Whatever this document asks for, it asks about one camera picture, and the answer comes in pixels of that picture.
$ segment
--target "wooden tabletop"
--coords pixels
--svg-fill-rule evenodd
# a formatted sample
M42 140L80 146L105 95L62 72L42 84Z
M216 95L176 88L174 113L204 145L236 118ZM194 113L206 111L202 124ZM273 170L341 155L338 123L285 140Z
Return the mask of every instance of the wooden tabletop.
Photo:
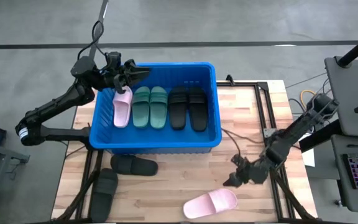
M286 128L292 122L290 105L281 80L268 81L274 115L278 128ZM258 108L252 87L218 87L219 110L222 128L262 141ZM265 117L267 109L264 104ZM80 129L92 122L95 101L79 106L74 128ZM235 137L242 155L253 161L258 158L263 144L253 144ZM70 142L67 153L81 147L80 142ZM158 163L158 173L153 177L118 175L119 183L114 196L108 222L267 222L277 221L270 179L263 185L242 185L238 189L228 187L238 198L238 206L230 211L208 217L187 219L183 204L214 189L236 167L230 162L237 149L223 133L223 140L208 154L152 154L140 157ZM64 163L62 176L53 207L52 218L61 215L69 206L81 185L85 165L85 149L72 154ZM111 155L104 153L102 167L110 167ZM299 149L292 148L285 163L291 191L313 216L317 216L308 182L306 169ZM85 200L84 212L88 213L90 190ZM280 190L280 200L287 214L285 199Z

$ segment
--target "green slide sandal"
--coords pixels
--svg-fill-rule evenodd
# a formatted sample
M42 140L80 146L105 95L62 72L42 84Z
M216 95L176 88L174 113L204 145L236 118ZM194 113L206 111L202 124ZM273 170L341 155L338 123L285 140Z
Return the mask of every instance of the green slide sandal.
M152 88L150 94L150 124L155 129L165 126L167 120L168 93L161 87Z
M144 128L149 122L150 89L146 86L140 87L132 97L132 118L134 126Z

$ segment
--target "concrete floor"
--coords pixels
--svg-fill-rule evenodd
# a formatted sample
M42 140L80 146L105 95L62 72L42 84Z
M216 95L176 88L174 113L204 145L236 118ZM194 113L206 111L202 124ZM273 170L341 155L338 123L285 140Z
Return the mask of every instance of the concrete floor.
M78 44L91 40L102 0L0 0L0 45ZM358 40L358 0L116 0L108 5L102 43L212 41ZM343 55L351 45L296 47L197 47L119 49L136 62L207 61L217 78L284 80L286 85L324 72L324 58ZM6 146L31 155L6 178L0 194L0 223L42 222L50 218L65 146L46 142L24 147L14 126L28 110L64 93L79 49L0 50L0 127ZM103 58L96 54L99 66ZM304 89L318 90L326 76L287 89L298 99ZM300 112L291 104L293 112ZM72 108L45 124L70 128ZM310 179L323 220L358 223L358 213L337 208L336 184Z

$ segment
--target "pink slide sandal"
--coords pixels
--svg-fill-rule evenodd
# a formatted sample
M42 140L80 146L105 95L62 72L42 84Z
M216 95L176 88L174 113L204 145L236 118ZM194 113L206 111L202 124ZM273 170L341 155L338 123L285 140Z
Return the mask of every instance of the pink slide sandal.
M114 125L117 128L125 128L131 115L132 90L128 86L122 88L124 94L114 94L112 104L114 105Z
M187 218L212 215L237 206L236 195L228 189L217 189L185 203L183 212Z

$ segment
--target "gray desk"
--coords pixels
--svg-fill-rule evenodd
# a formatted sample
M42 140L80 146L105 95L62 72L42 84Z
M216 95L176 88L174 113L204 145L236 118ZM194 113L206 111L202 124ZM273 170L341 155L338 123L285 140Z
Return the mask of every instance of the gray desk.
M349 153L358 153L358 148L349 148L348 144L358 144L358 138L349 136L333 135L331 137L333 144L336 165L339 170L339 192L341 200L350 211L358 212L358 189L353 189L349 174L347 173L342 155Z
M311 136L300 141L302 150L307 150L328 141L333 134L358 136L358 60L348 68L342 68L335 58L325 59L333 96L339 102L338 119Z
M309 178L339 180L333 145L326 141L314 147L314 167L306 166Z

